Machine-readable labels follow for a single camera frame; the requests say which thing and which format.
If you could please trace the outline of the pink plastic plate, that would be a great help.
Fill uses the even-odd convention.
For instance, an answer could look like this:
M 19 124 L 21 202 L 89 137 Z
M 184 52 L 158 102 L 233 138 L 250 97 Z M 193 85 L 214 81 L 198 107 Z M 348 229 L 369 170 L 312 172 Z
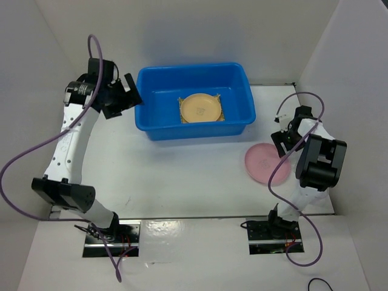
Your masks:
M 249 176 L 256 182 L 268 185 L 269 178 L 279 164 L 276 147 L 269 143 L 259 143 L 251 146 L 245 154 L 244 163 Z M 286 181 L 291 172 L 291 165 L 286 161 L 275 173 L 272 185 L 278 186 Z

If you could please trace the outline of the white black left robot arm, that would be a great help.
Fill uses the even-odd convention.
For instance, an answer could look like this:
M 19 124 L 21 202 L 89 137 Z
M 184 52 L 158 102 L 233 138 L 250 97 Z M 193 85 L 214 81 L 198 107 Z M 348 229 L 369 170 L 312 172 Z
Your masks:
M 33 178 L 32 190 L 49 204 L 68 210 L 95 224 L 107 242 L 127 235 L 130 228 L 96 199 L 96 190 L 82 181 L 82 165 L 92 129 L 100 114 L 106 119 L 142 103 L 131 74 L 125 90 L 112 61 L 90 58 L 88 71 L 65 89 L 62 137 L 58 139 L 42 178 Z

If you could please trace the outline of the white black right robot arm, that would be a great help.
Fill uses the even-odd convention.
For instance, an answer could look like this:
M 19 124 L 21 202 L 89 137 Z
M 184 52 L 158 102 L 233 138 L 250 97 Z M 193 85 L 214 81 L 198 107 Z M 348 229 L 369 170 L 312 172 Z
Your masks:
M 293 118 L 277 115 L 275 122 L 280 130 L 271 134 L 271 138 L 278 156 L 301 152 L 295 169 L 299 186 L 289 203 L 281 201 L 269 212 L 266 222 L 266 233 L 279 238 L 296 227 L 301 211 L 325 198 L 327 189 L 337 185 L 347 144 L 331 136 L 308 106 L 297 107 Z

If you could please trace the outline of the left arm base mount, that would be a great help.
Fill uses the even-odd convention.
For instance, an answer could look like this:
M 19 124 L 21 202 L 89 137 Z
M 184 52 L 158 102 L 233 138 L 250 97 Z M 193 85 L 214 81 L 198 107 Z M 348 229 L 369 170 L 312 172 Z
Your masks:
M 119 234 L 114 238 L 105 236 L 107 247 L 112 257 L 119 258 L 122 255 L 124 257 L 138 257 L 141 221 L 123 219 L 120 220 L 120 225 L 124 228 L 123 234 Z M 83 227 L 74 225 L 74 227 L 85 234 L 83 258 L 108 257 L 101 238 L 91 226 Z

